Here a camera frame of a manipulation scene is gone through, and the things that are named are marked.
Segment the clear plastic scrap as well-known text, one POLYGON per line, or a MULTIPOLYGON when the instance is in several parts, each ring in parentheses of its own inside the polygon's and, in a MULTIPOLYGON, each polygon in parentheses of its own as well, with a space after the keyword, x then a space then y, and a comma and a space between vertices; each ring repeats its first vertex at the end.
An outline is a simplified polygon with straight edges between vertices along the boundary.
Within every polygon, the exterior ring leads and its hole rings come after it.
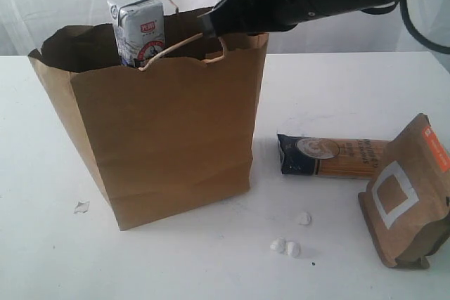
POLYGON ((74 214, 85 214, 88 212, 90 207, 90 201, 78 202, 76 207, 74 208, 74 214))

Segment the brown paper bag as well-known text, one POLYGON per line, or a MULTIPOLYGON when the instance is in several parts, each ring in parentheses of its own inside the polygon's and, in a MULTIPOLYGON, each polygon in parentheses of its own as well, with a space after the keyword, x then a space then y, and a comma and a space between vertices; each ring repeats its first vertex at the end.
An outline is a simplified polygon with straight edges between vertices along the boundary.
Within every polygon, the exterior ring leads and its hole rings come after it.
POLYGON ((246 193, 268 34, 200 36, 165 17, 167 49, 120 64, 109 23, 68 25, 29 59, 121 230, 246 193))

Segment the brown kraft pouch orange label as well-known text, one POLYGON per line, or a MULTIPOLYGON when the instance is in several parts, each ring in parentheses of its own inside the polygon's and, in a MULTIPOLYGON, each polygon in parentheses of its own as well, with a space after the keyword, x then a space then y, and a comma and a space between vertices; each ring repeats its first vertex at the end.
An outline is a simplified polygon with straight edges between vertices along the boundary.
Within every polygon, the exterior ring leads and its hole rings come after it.
POLYGON ((427 115, 417 115, 386 145, 358 199, 386 267, 430 267, 427 257, 449 239, 449 152, 427 115))

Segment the small white blue carton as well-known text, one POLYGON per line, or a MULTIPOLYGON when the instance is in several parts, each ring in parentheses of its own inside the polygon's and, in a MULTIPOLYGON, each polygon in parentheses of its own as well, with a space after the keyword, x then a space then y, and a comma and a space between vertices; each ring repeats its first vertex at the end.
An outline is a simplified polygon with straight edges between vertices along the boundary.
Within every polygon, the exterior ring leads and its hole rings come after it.
POLYGON ((122 65, 138 68, 165 49, 161 0, 108 0, 122 65))

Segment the spaghetti pasta packet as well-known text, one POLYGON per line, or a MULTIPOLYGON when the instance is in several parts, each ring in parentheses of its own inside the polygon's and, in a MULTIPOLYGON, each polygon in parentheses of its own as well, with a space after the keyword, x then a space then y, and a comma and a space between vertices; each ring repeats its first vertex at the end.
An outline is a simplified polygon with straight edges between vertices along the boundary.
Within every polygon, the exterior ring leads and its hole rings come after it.
POLYGON ((380 164, 386 140, 313 138, 278 134, 284 175, 369 179, 380 164))

